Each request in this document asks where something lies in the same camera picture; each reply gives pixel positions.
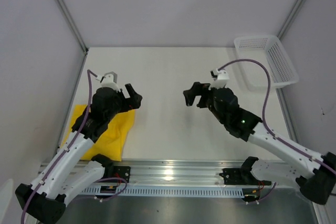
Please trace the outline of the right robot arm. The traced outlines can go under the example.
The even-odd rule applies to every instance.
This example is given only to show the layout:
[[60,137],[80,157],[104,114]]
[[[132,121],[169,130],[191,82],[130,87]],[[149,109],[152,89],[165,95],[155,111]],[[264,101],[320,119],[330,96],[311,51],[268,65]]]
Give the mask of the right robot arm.
[[183,95],[187,106],[200,97],[197,107],[211,111],[230,135],[255,144],[290,165],[285,169],[249,157],[239,174],[244,183],[273,181],[295,188],[316,204],[328,202],[335,187],[335,154],[320,154],[292,140],[282,139],[274,130],[268,129],[259,116],[241,108],[229,88],[216,89],[209,83],[194,82]]

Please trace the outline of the yellow shorts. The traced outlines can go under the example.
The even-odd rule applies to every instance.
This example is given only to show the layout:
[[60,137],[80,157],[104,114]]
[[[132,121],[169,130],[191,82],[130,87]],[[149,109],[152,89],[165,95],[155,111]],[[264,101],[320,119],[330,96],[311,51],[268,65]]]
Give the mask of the yellow shorts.
[[108,129],[97,142],[80,158],[89,161],[94,156],[102,154],[113,161],[122,161],[123,148],[135,121],[135,110],[117,114],[108,125]]

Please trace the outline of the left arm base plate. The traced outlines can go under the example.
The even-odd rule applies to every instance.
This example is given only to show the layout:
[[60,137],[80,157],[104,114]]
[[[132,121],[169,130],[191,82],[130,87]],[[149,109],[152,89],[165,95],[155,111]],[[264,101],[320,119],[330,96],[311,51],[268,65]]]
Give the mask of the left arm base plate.
[[120,177],[129,182],[131,175],[130,166],[113,166],[105,168],[104,175],[102,178]]

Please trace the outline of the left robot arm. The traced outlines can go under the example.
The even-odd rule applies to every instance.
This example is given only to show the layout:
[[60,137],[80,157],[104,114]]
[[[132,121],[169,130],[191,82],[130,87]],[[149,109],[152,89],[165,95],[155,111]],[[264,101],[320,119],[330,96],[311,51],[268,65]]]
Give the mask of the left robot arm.
[[84,171],[72,179],[68,176],[117,114],[141,106],[142,96],[129,83],[125,88],[129,97],[111,85],[102,86],[89,95],[89,105],[71,128],[71,140],[30,184],[21,183],[16,188],[15,195],[24,215],[29,214],[42,223],[56,223],[69,203],[86,187],[98,180],[108,182],[113,178],[113,162],[102,154],[95,155]]

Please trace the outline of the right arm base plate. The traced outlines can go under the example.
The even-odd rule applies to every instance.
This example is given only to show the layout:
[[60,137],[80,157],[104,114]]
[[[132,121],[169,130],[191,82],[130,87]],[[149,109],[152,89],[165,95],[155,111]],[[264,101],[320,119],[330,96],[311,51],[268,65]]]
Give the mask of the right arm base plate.
[[253,180],[240,168],[223,168],[219,176],[224,180],[225,185],[253,185]]

